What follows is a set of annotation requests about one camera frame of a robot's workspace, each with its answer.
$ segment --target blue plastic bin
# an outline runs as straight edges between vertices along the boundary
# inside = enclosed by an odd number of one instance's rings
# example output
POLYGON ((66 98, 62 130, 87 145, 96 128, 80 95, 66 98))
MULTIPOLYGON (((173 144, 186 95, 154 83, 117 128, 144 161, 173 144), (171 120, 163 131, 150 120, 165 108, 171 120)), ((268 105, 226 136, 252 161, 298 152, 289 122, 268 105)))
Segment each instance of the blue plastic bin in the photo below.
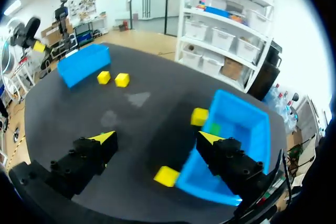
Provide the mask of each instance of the blue plastic bin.
MULTIPOLYGON (((270 129, 267 113, 228 92, 218 90, 202 131, 211 133, 213 123, 221 126, 220 137, 239 140, 246 154, 255 161, 262 161, 264 173, 268 173, 270 129)), ((234 195, 220 177, 211 174, 196 148, 184 164, 176 186, 196 197, 217 203, 238 206, 241 202, 240 197, 234 195)))
POLYGON ((109 48, 104 45, 92 44, 61 60, 57 69, 64 82, 71 88, 110 63, 109 48))
POLYGON ((223 17, 226 17, 226 18, 229 18, 229 15, 230 15, 230 13, 228 13, 225 10, 221 10, 221 9, 214 8, 214 7, 211 7, 211 6, 205 6, 205 11, 207 13, 213 13, 213 14, 223 16, 223 17))

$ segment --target red object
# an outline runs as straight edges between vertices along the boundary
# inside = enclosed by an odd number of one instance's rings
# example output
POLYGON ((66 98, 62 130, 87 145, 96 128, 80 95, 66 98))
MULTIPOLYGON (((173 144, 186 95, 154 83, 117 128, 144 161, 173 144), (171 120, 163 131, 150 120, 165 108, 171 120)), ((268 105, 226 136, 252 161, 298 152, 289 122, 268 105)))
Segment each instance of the red object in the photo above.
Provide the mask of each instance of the red object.
POLYGON ((265 197, 261 198, 260 201, 257 203, 257 206, 261 206, 262 204, 264 204, 265 201, 266 201, 265 197))
POLYGON ((126 20, 124 20, 124 21, 122 22, 122 24, 124 25, 125 30, 128 30, 128 22, 127 22, 126 20))

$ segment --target glass door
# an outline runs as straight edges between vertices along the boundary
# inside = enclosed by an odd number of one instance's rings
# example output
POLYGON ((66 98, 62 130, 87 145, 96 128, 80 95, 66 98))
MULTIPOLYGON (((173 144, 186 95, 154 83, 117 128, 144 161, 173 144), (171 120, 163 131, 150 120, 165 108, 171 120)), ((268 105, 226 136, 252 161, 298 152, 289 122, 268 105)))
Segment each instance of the glass door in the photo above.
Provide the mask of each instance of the glass door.
POLYGON ((114 7, 114 15, 115 15, 115 25, 123 25, 124 22, 127 22, 128 28, 131 29, 130 23, 130 0, 112 0, 114 7))
POLYGON ((132 0, 132 28, 164 33, 166 0, 132 0))

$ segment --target metal rack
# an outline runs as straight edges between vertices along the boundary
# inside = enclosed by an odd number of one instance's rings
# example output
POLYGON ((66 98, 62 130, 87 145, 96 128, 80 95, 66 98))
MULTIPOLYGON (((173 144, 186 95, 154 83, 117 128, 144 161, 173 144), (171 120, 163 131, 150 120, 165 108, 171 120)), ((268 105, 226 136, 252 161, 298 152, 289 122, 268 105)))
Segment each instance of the metal rack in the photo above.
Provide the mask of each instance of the metal rack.
POLYGON ((93 25, 92 22, 87 22, 80 24, 76 27, 74 27, 75 35, 76 35, 76 40, 78 42, 78 46, 81 47, 87 43, 90 43, 94 41, 93 38, 93 25), (81 37, 90 35, 89 38, 82 40, 81 37))
MULTIPOLYGON (((264 8, 265 14, 267 15, 268 18, 273 17, 274 13, 274 4, 271 0, 238 0, 240 1, 245 1, 245 2, 251 2, 254 5, 258 5, 260 8, 264 8)), ((255 81, 256 77, 258 76, 258 73, 264 64, 264 61, 266 59, 266 55, 268 53, 268 50, 270 48, 271 42, 272 42, 272 36, 271 36, 271 29, 269 30, 268 34, 262 34, 259 33, 258 31, 243 25, 239 22, 236 22, 232 19, 215 15, 212 13, 208 12, 202 12, 193 8, 186 8, 185 6, 185 0, 181 0, 180 2, 180 16, 179 16, 179 21, 178 21, 178 34, 177 34, 177 45, 176 45, 176 55, 175 55, 175 61, 182 63, 181 57, 181 52, 182 49, 186 44, 192 44, 199 46, 201 48, 204 48, 206 50, 210 50, 212 52, 215 52, 217 54, 223 55, 223 57, 230 58, 232 60, 235 60, 242 65, 246 66, 250 71, 248 72, 249 76, 246 82, 242 82, 242 80, 233 80, 221 73, 216 74, 212 76, 213 78, 216 78, 220 81, 223 81, 236 89, 247 93, 248 90, 250 89, 251 85, 255 81), (233 26, 235 29, 238 29, 240 31, 243 31, 244 33, 247 33, 251 36, 256 37, 259 40, 260 47, 262 50, 260 50, 260 54, 258 56, 258 60, 255 62, 249 62, 235 54, 234 51, 225 51, 220 48, 217 48, 210 43, 207 43, 205 41, 200 41, 192 38, 188 38, 183 35, 183 30, 184 30, 184 20, 185 16, 191 16, 191 17, 197 17, 199 18, 205 18, 207 20, 215 20, 216 22, 220 22, 221 25, 223 26, 233 26)), ((203 72, 201 68, 196 68, 195 70, 203 72)))

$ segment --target white storage bin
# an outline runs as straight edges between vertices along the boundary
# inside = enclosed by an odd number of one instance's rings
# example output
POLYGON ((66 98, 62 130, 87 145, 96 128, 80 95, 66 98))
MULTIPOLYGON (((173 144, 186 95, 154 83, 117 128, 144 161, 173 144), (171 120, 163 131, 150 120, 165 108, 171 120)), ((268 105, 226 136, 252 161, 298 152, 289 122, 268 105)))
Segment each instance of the white storage bin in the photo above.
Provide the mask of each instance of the white storage bin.
POLYGON ((182 62, 189 67, 198 68, 201 57, 200 52, 190 51, 187 48, 182 50, 182 62))
POLYGON ((247 60, 248 62, 253 62, 259 51, 259 48, 253 46, 249 42, 242 39, 238 40, 237 56, 247 60))
POLYGON ((214 47, 218 47, 220 49, 229 51, 235 36, 228 34, 222 30, 219 30, 218 28, 212 28, 212 31, 213 31, 212 45, 214 47))
POLYGON ((271 20, 266 18, 264 15, 256 12, 255 10, 247 10, 246 12, 247 24, 250 28, 260 32, 261 34, 266 34, 271 20))
POLYGON ((186 21, 185 36, 192 39, 204 40, 207 28, 208 26, 203 23, 186 21))
POLYGON ((224 56, 214 52, 207 52, 203 56, 203 72, 215 76, 219 74, 222 66, 224 66, 224 56))

